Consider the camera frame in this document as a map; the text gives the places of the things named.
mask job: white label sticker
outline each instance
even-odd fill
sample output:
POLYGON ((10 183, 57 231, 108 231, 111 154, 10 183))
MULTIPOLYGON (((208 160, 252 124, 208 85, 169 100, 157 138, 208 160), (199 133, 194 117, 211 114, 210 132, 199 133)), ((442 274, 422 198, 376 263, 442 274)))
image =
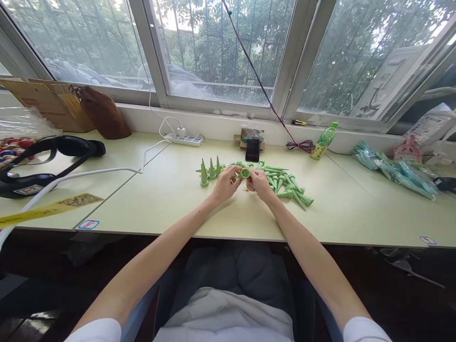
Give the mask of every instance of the white label sticker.
POLYGON ((41 191, 43 189, 42 186, 39 186, 39 185, 32 185, 31 187, 27 187, 27 188, 23 188, 23 189, 19 189, 19 190, 14 190, 14 192, 18 193, 18 194, 21 194, 21 195, 30 195, 32 193, 35 193, 35 192, 38 192, 38 191, 41 191))
POLYGON ((99 223, 100 223, 100 221, 85 220, 77 228, 78 229, 92 230, 93 228, 98 226, 99 223))
POLYGON ((424 236, 418 236, 418 237, 421 239, 421 241, 423 241, 428 246, 437 246, 437 242, 435 242, 430 237, 424 237, 424 236))

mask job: white shirt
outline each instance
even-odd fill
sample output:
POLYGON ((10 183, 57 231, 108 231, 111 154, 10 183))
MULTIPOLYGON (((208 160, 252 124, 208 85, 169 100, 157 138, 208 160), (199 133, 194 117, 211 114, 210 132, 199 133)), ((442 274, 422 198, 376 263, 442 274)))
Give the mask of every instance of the white shirt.
MULTIPOLYGON (((112 318, 93 321, 72 333, 65 342, 120 342, 122 329, 112 318)), ((350 319, 344 342, 391 342, 374 321, 350 319)), ((280 309, 244 295, 210 287, 199 289, 189 304, 162 327, 154 342, 290 342, 293 322, 280 309)))

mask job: white sleeve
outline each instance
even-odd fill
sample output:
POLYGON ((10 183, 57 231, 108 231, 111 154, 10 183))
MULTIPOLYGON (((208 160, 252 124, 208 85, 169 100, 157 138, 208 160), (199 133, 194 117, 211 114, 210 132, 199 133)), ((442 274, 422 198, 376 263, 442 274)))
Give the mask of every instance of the white sleeve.
POLYGON ((113 318, 102 318, 80 327, 65 342, 120 342, 121 336, 119 322, 113 318))
POLYGON ((392 342, 386 332, 373 320, 353 317, 343 330, 343 342, 392 342))

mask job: sticker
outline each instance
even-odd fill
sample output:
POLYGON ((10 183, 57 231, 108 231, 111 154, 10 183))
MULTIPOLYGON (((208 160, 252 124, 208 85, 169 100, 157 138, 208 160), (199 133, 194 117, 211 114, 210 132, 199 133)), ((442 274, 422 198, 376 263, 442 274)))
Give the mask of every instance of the sticker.
POLYGON ((424 237, 424 236, 418 236, 418 237, 421 239, 421 241, 423 241, 428 246, 437 246, 437 242, 435 242, 430 237, 424 237))
POLYGON ((101 201, 103 201, 102 198, 88 193, 77 195, 44 207, 32 209, 16 215, 2 217, 0 218, 0 229, 14 226, 18 223, 29 221, 31 219, 39 219, 42 217, 60 214, 79 207, 83 207, 87 204, 97 203, 101 201))
POLYGON ((78 229, 92 230, 93 228, 95 228, 99 224, 100 224, 100 221, 85 220, 77 228, 78 229))
POLYGON ((19 189, 19 190, 14 190, 13 192, 16 192, 16 193, 18 193, 20 195, 30 195, 32 193, 39 192, 42 189, 44 189, 44 187, 35 184, 35 185, 32 185, 31 187, 27 187, 27 188, 23 188, 23 189, 19 189))

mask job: red and blue wire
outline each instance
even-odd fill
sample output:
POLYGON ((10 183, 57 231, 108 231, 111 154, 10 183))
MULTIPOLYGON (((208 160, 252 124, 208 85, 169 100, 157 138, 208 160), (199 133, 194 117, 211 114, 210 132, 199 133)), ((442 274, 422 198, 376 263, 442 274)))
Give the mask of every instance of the red and blue wire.
POLYGON ((225 0, 222 0, 222 2, 223 2, 223 5, 225 6, 225 9, 226 9, 227 13, 228 13, 229 21, 231 22, 231 26, 233 27, 234 33, 236 34, 236 37, 237 37, 237 40, 240 43, 240 45, 242 47, 242 50, 244 51, 244 55, 246 55, 246 57, 247 57, 248 63, 250 64, 250 66, 252 67, 253 72, 255 73, 256 79, 258 80, 258 83, 260 84, 261 90, 263 91, 263 94, 265 95, 266 100, 269 102, 269 105, 271 106, 271 110, 274 112, 274 114, 276 115, 277 119, 282 124, 282 126, 285 128, 286 132, 288 133, 288 135, 290 136, 291 140, 293 141, 293 142, 288 142, 286 144, 286 148, 289 149, 289 150, 292 150, 293 148, 298 147, 301 150, 303 150, 304 152, 311 153, 312 150, 315 148, 315 145, 313 144, 313 141, 312 140, 305 140, 303 142, 297 143, 293 139, 293 136, 291 135, 291 133, 288 131, 287 127, 285 126, 285 124, 283 122, 283 120, 277 114, 274 106, 272 105, 271 100, 269 100, 269 96, 267 95, 267 92, 266 92, 265 88, 263 87, 263 84, 261 83, 260 76, 258 76, 257 70, 255 69, 255 67, 253 65, 253 62, 250 59, 250 56, 248 55, 247 50, 244 47, 244 44, 242 44, 242 40, 239 37, 238 31, 236 30, 236 27, 234 25, 233 19, 231 18, 232 12, 228 9, 228 6, 227 6, 227 3, 225 2, 225 0))

